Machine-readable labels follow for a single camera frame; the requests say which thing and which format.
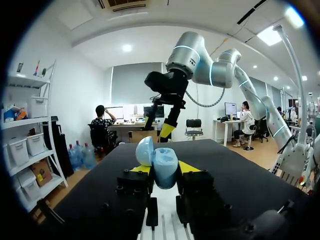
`cardboard box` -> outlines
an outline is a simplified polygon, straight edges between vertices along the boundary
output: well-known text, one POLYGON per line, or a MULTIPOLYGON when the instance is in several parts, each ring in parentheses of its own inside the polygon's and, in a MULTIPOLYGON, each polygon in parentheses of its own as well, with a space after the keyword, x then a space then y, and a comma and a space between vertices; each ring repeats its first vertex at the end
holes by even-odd
POLYGON ((36 177, 36 182, 40 187, 52 179, 52 174, 46 158, 32 164, 31 169, 36 177))

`blue plastic object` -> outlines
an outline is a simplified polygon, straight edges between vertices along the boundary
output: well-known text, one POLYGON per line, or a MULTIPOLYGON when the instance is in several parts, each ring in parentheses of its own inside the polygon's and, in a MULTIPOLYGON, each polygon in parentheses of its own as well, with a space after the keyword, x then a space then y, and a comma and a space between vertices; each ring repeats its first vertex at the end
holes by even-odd
POLYGON ((155 158, 152 137, 143 138, 135 149, 136 160, 143 166, 151 167, 155 158))
POLYGON ((170 189, 176 184, 175 172, 178 168, 178 158, 175 151, 168 147, 154 150, 153 167, 155 183, 161 189, 170 189))
POLYGON ((75 141, 74 150, 76 151, 76 154, 78 155, 80 164, 82 166, 84 164, 84 154, 83 154, 84 147, 79 144, 78 140, 75 141))
POLYGON ((84 144, 83 148, 83 165, 86 169, 93 169, 97 165, 95 157, 95 149, 91 146, 88 146, 88 143, 84 144))
POLYGON ((81 168, 81 160, 77 151, 72 147, 72 144, 69 144, 70 149, 68 150, 69 159, 74 171, 79 170, 81 168))

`storage box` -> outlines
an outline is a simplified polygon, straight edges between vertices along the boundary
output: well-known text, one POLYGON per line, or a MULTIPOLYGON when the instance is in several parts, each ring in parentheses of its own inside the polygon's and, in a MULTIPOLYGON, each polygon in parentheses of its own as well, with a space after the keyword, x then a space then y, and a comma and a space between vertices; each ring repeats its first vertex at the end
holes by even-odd
POLYGON ((36 182, 40 187, 42 187, 52 179, 52 174, 50 172, 46 158, 32 164, 31 169, 36 177, 36 182))
POLYGON ((2 145, 2 150, 3 150, 4 164, 6 166, 6 169, 9 171, 13 168, 13 164, 8 154, 8 144, 2 145))
POLYGON ((45 151, 44 133, 26 137, 26 146, 31 156, 38 155, 45 151))
POLYGON ((24 192, 21 189, 20 183, 17 179, 16 176, 12 176, 12 181, 13 181, 13 188, 15 189, 15 192, 21 202, 21 204, 26 208, 29 204, 26 195, 24 194, 24 192))
POLYGON ((32 96, 28 101, 28 117, 42 118, 48 116, 48 98, 32 96))
POLYGON ((19 172, 17 177, 29 201, 36 201, 40 198, 41 192, 36 181, 36 176, 29 168, 19 172))
POLYGON ((13 138, 9 141, 10 152, 15 165, 21 166, 29 161, 27 138, 13 138))

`man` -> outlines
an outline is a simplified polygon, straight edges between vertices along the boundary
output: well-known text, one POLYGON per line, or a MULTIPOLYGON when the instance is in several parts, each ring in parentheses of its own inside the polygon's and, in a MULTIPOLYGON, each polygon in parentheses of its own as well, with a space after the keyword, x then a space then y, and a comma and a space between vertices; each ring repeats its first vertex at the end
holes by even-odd
POLYGON ((241 114, 240 114, 240 121, 244 123, 243 124, 244 126, 242 130, 235 130, 233 132, 234 139, 236 141, 235 145, 233 145, 234 148, 240 148, 241 145, 245 144, 242 139, 240 142, 240 135, 245 135, 245 134, 250 135, 253 133, 253 131, 250 129, 250 126, 255 124, 255 119, 252 116, 249 109, 250 108, 249 108, 248 102, 244 101, 242 103, 241 114))
POLYGON ((116 144, 115 133, 113 131, 110 131, 108 129, 108 127, 115 124, 115 122, 117 121, 117 118, 114 115, 112 115, 107 110, 107 108, 105 108, 103 105, 97 106, 95 108, 95 113, 96 113, 97 118, 93 119, 91 124, 104 126, 104 129, 106 130, 106 134, 109 139, 109 142, 112 143, 113 145, 115 145, 116 144), (111 119, 104 119, 105 113, 108 114, 111 117, 111 119))

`yellow tape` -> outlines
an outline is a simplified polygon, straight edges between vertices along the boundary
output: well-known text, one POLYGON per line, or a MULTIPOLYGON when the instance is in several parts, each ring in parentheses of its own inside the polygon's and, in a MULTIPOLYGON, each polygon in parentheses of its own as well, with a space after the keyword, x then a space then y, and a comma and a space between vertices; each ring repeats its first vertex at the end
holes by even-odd
POLYGON ((194 166, 191 166, 189 164, 186 164, 183 161, 179 161, 180 169, 182 173, 188 173, 190 171, 192 172, 201 172, 198 168, 195 168, 194 166))
POLYGON ((137 166, 137 167, 134 167, 130 170, 131 172, 139 172, 139 171, 142 171, 144 173, 148 173, 149 175, 149 172, 150 172, 150 166, 137 166))
POLYGON ((162 126, 162 130, 160 132, 160 137, 166 138, 168 135, 175 129, 174 126, 171 126, 167 123, 164 123, 162 126))
POLYGON ((148 119, 149 119, 149 117, 146 116, 146 117, 145 117, 145 120, 144 120, 144 122, 145 122, 144 127, 146 127, 146 124, 147 124, 147 122, 148 122, 148 119))

